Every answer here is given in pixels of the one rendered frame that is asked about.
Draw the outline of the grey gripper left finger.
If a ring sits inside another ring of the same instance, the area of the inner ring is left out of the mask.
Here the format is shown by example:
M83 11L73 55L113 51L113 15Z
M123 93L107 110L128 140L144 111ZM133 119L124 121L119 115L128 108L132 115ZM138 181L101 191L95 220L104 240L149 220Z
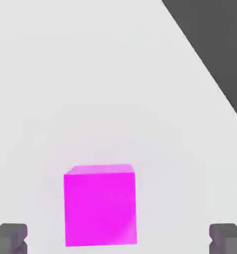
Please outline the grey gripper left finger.
M0 254L27 254L25 242L27 225L23 223L2 223L0 225Z

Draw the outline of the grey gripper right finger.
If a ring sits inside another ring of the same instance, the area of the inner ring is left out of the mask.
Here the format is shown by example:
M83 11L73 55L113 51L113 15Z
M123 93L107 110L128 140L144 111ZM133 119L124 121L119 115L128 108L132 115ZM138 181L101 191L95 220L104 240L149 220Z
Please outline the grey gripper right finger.
M209 254L237 254L237 225L219 223L209 226Z

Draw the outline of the small magenta cube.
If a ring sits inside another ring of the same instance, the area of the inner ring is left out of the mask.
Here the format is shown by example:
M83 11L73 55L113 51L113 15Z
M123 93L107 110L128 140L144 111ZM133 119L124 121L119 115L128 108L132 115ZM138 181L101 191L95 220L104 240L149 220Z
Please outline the small magenta cube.
M66 247L137 243L130 164L75 166L64 174Z

